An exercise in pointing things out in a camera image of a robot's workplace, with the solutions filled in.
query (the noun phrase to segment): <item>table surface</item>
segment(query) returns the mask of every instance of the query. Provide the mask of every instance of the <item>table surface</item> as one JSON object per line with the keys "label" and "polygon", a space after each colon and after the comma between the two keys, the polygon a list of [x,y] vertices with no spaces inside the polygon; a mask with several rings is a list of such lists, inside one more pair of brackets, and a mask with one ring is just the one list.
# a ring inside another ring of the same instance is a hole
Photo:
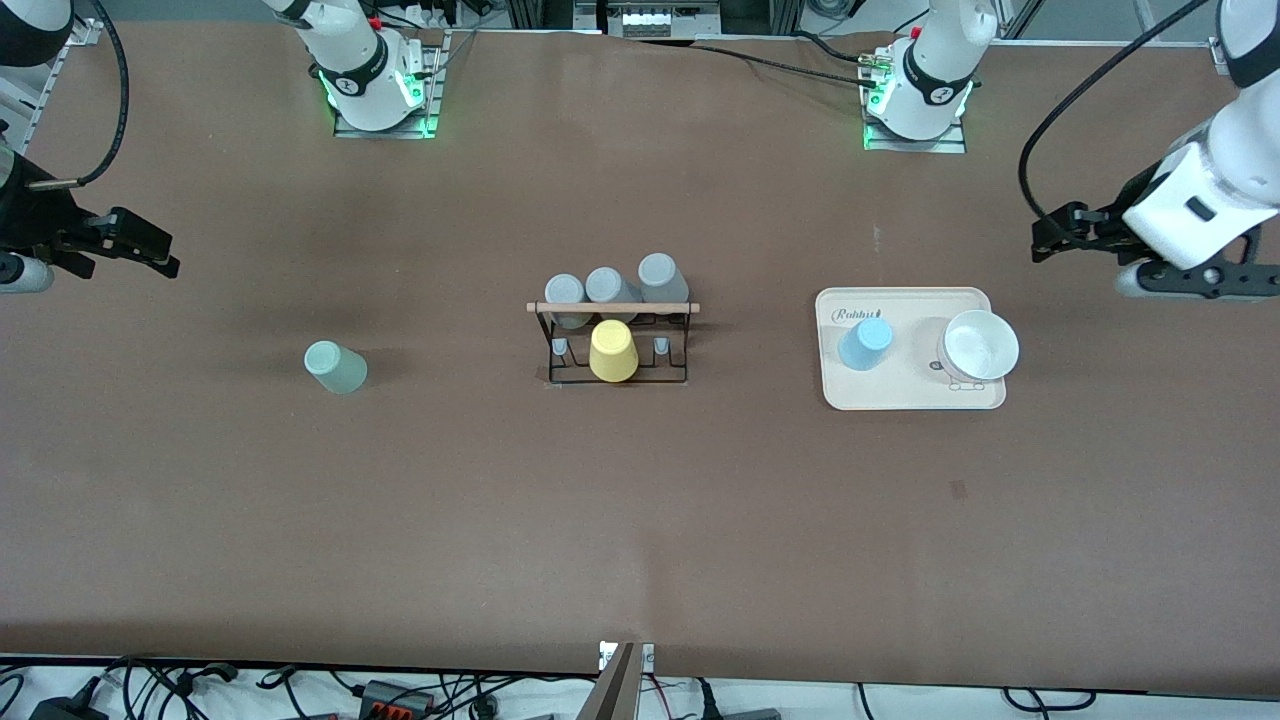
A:
{"label": "table surface", "polygon": [[[992,49],[941,156],[863,151],[846,86],[579,35],[483,35],[436,140],[338,141],[287,28],[122,35],[128,137],[78,197],[182,277],[4,301],[0,650],[589,671],[636,638],[667,675],[1280,692],[1276,306],[1029,261],[1018,152],[1114,49]],[[95,163],[115,82],[77,51],[32,158]],[[1041,200],[1105,204],[1231,94],[1139,53]],[[525,302],[655,250],[703,304],[690,383],[547,387]],[[1009,400],[832,410],[833,286],[982,288]],[[319,338],[366,388],[307,377]]]}

